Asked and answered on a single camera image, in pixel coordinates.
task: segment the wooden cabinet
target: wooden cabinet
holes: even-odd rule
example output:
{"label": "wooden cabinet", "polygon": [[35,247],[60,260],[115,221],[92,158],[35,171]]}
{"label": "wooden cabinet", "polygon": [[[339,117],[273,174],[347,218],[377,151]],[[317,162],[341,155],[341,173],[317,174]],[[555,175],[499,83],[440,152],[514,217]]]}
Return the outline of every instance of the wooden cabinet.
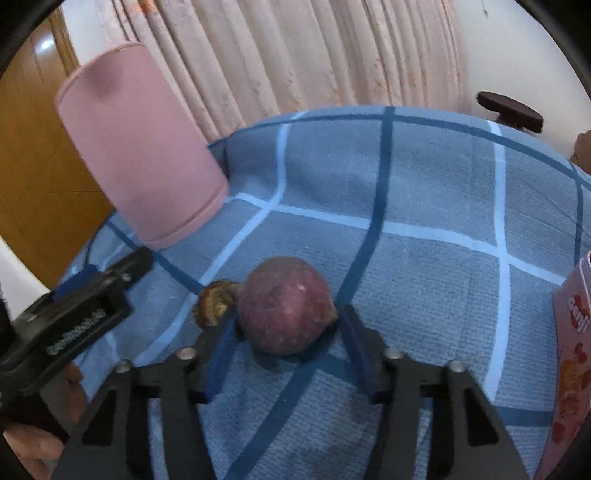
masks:
{"label": "wooden cabinet", "polygon": [[0,79],[0,236],[50,288],[112,210],[53,108],[65,79],[49,20]]}

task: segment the blue tablecloth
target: blue tablecloth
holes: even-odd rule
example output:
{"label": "blue tablecloth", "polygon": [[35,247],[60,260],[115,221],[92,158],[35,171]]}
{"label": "blue tablecloth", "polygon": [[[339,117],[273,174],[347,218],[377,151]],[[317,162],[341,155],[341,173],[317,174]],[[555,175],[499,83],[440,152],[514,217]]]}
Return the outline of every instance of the blue tablecloth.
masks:
{"label": "blue tablecloth", "polygon": [[[230,198],[207,225],[156,255],[129,292],[134,314],[79,359],[87,392],[121,359],[146,365],[191,345],[202,285],[243,281],[262,260],[293,255],[391,346],[432,364],[466,362],[533,475],[554,409],[551,295],[591,248],[582,227],[589,176],[511,128],[414,108],[281,116],[212,151],[229,167]],[[138,244],[115,214],[90,260],[105,269]],[[154,401],[151,437],[163,479],[158,409]],[[199,411],[220,479],[359,480],[380,407],[357,392],[337,337],[312,367],[262,362],[242,343],[222,393]],[[426,406],[417,479],[429,427]]]}

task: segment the metal screw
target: metal screw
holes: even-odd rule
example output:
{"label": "metal screw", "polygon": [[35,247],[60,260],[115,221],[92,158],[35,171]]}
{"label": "metal screw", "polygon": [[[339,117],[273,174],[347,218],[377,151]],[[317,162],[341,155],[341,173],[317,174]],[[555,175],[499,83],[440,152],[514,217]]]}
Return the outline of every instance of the metal screw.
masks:
{"label": "metal screw", "polygon": [[131,363],[129,360],[122,360],[117,365],[115,365],[115,371],[119,374],[124,374],[129,372],[133,367],[133,363]]}
{"label": "metal screw", "polygon": [[404,357],[404,352],[400,348],[388,347],[384,350],[384,357],[388,360],[400,360]]}
{"label": "metal screw", "polygon": [[449,362],[448,367],[449,367],[449,370],[451,370],[452,372],[457,373],[457,374],[461,374],[466,371],[466,365],[464,365],[459,360],[452,360],[451,362]]}
{"label": "metal screw", "polygon": [[177,352],[177,357],[179,357],[181,360],[193,360],[193,358],[195,358],[196,356],[197,351],[191,347],[181,348]]}

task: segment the curtain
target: curtain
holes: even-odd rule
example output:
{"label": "curtain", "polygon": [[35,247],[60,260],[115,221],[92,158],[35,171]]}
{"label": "curtain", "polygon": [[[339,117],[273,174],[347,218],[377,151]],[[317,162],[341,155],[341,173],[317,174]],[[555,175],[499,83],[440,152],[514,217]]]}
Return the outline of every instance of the curtain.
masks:
{"label": "curtain", "polygon": [[340,105],[465,112],[452,0],[95,0],[115,45],[148,47],[209,141]]}

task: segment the dark blue stripe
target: dark blue stripe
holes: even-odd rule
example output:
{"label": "dark blue stripe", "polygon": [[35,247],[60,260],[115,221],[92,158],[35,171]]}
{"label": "dark blue stripe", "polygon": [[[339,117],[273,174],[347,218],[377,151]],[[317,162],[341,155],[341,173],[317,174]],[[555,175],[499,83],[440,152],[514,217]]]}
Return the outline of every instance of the dark blue stripe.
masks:
{"label": "dark blue stripe", "polygon": [[[234,132],[232,136],[240,134],[241,132],[249,132],[251,130],[256,130],[263,127],[275,127],[278,125],[285,125],[285,124],[298,124],[303,122],[319,122],[319,121],[334,121],[334,120],[369,120],[369,121],[376,121],[382,118],[381,115],[375,114],[350,114],[350,115],[326,115],[326,116],[316,116],[316,117],[302,117],[296,119],[289,119],[281,122],[274,122],[270,124],[263,124],[263,125],[253,125],[252,127],[245,128]],[[455,132],[461,132],[464,134],[472,135],[474,137],[480,137],[485,140],[489,140],[494,143],[498,143],[499,145],[503,145],[504,147],[511,148],[512,150],[518,151],[523,153],[524,155],[529,155],[536,160],[548,165],[549,167],[559,171],[560,173],[566,175],[567,177],[576,180],[578,175],[574,173],[570,168],[566,165],[562,164],[558,160],[546,155],[535,148],[527,147],[522,145],[521,143],[511,140],[510,138],[499,137],[489,131],[482,130],[478,127],[472,127],[470,125],[458,124],[456,122],[448,121],[448,120],[439,120],[435,118],[424,118],[419,116],[409,116],[409,115],[397,115],[394,119],[395,122],[411,124],[411,125],[425,125],[427,127],[435,127],[435,128],[444,128],[448,130],[453,130]],[[581,185],[585,187],[588,191],[591,192],[591,184],[583,179],[579,179]]]}
{"label": "dark blue stripe", "polygon": [[[332,375],[350,385],[357,386],[353,367],[348,360],[327,354],[320,359],[318,370]],[[550,427],[554,418],[553,411],[524,410],[512,407],[495,407],[506,427]]]}
{"label": "dark blue stripe", "polygon": [[506,427],[550,427],[553,411],[522,410],[521,408],[495,407]]}
{"label": "dark blue stripe", "polygon": [[105,224],[109,220],[111,220],[111,218],[113,218],[113,215],[116,213],[117,213],[117,210],[113,210],[110,214],[108,214],[107,218],[105,218],[105,220],[103,220],[103,222],[100,224],[100,226],[96,229],[95,234],[92,236],[92,238],[90,239],[90,241],[86,245],[86,252],[84,254],[84,263],[83,263],[82,268],[88,267],[88,265],[90,263],[90,256],[92,255],[92,247],[95,244],[96,237],[99,235],[100,231],[103,229]]}
{"label": "dark blue stripe", "polygon": [[[371,224],[357,256],[353,260],[349,271],[337,293],[337,302],[347,302],[353,299],[359,282],[374,253],[384,224],[386,204],[388,201],[388,187],[390,181],[390,165],[392,162],[392,126],[395,111],[387,107],[382,118],[382,137],[380,146],[380,161],[378,181],[374,198],[374,209]],[[316,345],[311,360],[303,361],[295,369],[283,392],[273,405],[271,411],[263,420],[251,441],[244,448],[228,469],[226,480],[242,480],[252,472],[258,461],[265,454],[275,437],[285,426],[300,398],[318,370],[328,350],[334,330],[331,330]]]}
{"label": "dark blue stripe", "polygon": [[[108,226],[113,233],[121,239],[125,245],[130,247],[131,249],[135,250],[139,247],[135,242],[133,242],[127,235],[125,235],[119,228],[117,228],[113,223],[106,222],[106,226]],[[199,293],[203,290],[203,285],[201,285],[197,280],[193,277],[187,275],[182,270],[179,270],[175,267],[171,262],[169,262],[164,256],[158,252],[152,252],[154,255],[154,260],[158,262],[163,269],[168,272],[168,274],[179,282],[183,287],[185,287],[188,291],[193,292],[194,294],[199,295]]]}
{"label": "dark blue stripe", "polygon": [[[576,180],[579,176],[576,172],[573,172],[570,168],[566,165],[563,165],[558,160],[553,159],[549,155],[542,153],[541,151],[536,150],[535,148],[527,147],[515,140],[505,137],[499,137],[492,132],[482,130],[478,127],[471,127],[470,125],[463,125],[457,124],[455,122],[450,122],[446,120],[437,120],[433,118],[423,118],[417,116],[406,116],[400,115],[394,119],[395,122],[402,122],[405,124],[411,125],[425,125],[427,127],[436,127],[436,128],[445,128],[447,130],[453,130],[455,132],[460,132],[468,135],[472,135],[474,137],[480,137],[485,140],[489,140],[491,142],[497,143],[499,145],[503,145],[504,147],[511,148],[519,153],[523,153],[524,155],[528,155],[540,162],[548,165],[549,167],[555,169],[556,171],[566,175],[567,177]],[[586,181],[579,179],[581,184],[584,185],[591,192],[591,185]]]}
{"label": "dark blue stripe", "polygon": [[570,164],[575,175],[575,182],[577,183],[577,226],[574,233],[574,253],[573,260],[576,267],[581,259],[581,238],[583,236],[583,189],[581,188],[581,177],[575,168],[574,164]]}
{"label": "dark blue stripe", "polygon": [[347,305],[353,301],[353,296],[359,288],[369,260],[378,246],[379,236],[384,227],[386,206],[388,204],[388,188],[390,185],[390,169],[392,165],[392,125],[394,123],[394,108],[386,108],[382,120],[382,132],[380,140],[380,161],[378,170],[378,181],[374,195],[374,211],[371,224],[365,235],[363,244],[349,268],[343,284],[337,293],[335,303],[338,306]]}
{"label": "dark blue stripe", "polygon": [[299,118],[291,118],[286,119],[278,122],[269,122],[266,124],[257,124],[251,127],[243,128],[242,130],[238,130],[230,135],[230,138],[234,135],[239,135],[243,132],[252,132],[253,130],[259,130],[260,128],[266,127],[278,127],[279,125],[290,125],[290,124],[299,124],[302,122],[333,122],[337,120],[344,120],[344,121],[351,121],[351,120],[361,120],[361,121],[374,121],[379,122],[382,118],[384,118],[384,113],[348,113],[347,115],[320,115],[320,116],[302,116]]}

